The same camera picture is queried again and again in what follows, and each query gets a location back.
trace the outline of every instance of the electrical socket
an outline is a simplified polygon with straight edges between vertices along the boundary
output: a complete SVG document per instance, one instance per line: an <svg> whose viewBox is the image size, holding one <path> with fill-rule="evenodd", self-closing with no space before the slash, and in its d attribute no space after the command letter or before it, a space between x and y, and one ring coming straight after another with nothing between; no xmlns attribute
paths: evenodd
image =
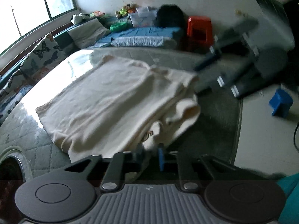
<svg viewBox="0 0 299 224"><path fill-rule="evenodd" d="M235 9L235 16L247 18L249 15L248 15L248 13L244 13L239 9Z"/></svg>

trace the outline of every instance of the gray pillow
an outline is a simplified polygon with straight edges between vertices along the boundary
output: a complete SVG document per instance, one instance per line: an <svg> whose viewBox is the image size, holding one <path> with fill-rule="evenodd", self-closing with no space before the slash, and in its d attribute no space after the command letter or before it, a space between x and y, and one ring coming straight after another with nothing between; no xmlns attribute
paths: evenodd
<svg viewBox="0 0 299 224"><path fill-rule="evenodd" d="M68 34L74 40L75 45L80 49L87 48L103 36L110 33L111 31L109 29L106 29L98 21L98 19L92 19L68 31Z"/></svg>

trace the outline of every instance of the red plastic stool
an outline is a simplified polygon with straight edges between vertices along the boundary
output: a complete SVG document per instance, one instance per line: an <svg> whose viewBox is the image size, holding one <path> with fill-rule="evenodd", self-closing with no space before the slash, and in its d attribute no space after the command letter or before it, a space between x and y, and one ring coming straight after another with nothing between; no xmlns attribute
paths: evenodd
<svg viewBox="0 0 299 224"><path fill-rule="evenodd" d="M199 16L189 17L187 36L189 50L194 44L205 48L211 47L214 44L211 19Z"/></svg>

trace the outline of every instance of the black bag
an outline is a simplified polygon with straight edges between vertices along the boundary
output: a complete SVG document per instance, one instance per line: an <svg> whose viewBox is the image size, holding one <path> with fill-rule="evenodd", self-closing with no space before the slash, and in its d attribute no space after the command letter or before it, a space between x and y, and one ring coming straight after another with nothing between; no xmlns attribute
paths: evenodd
<svg viewBox="0 0 299 224"><path fill-rule="evenodd" d="M163 5L159 8L156 17L156 26L161 28L186 28L183 11L176 5Z"/></svg>

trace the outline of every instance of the white folded cloth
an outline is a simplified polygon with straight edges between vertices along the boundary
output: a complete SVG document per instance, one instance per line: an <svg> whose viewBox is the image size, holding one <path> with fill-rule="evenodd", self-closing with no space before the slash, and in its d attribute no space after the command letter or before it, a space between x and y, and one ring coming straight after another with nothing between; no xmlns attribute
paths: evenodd
<svg viewBox="0 0 299 224"><path fill-rule="evenodd" d="M195 73L105 56L36 112L52 141L71 162L169 146L195 123L200 107Z"/></svg>

